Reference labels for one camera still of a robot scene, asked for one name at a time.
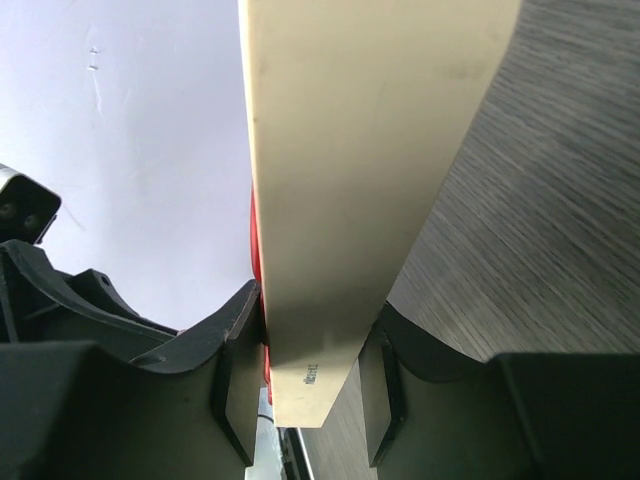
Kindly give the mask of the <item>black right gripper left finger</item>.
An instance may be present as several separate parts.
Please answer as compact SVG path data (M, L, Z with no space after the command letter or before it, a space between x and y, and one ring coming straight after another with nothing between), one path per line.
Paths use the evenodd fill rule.
M5 479L241 479L254 460L260 288L132 361L87 341L1 348Z

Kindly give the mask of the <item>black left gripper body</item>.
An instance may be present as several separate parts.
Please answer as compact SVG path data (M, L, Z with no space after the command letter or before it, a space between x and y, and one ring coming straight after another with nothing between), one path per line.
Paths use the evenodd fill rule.
M92 341L132 360L177 336L143 318L97 270L52 265L41 247L61 198L1 166L1 342Z

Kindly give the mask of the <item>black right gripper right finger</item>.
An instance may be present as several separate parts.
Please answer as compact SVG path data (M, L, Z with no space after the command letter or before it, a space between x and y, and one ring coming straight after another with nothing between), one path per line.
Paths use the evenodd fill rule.
M480 362L385 306L367 339L367 453L381 479L635 479L639 357Z

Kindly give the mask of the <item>beige red power strip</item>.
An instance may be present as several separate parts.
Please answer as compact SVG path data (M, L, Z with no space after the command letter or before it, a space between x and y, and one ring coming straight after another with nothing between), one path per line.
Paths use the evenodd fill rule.
M242 1L277 426L321 427L508 50L517 1Z

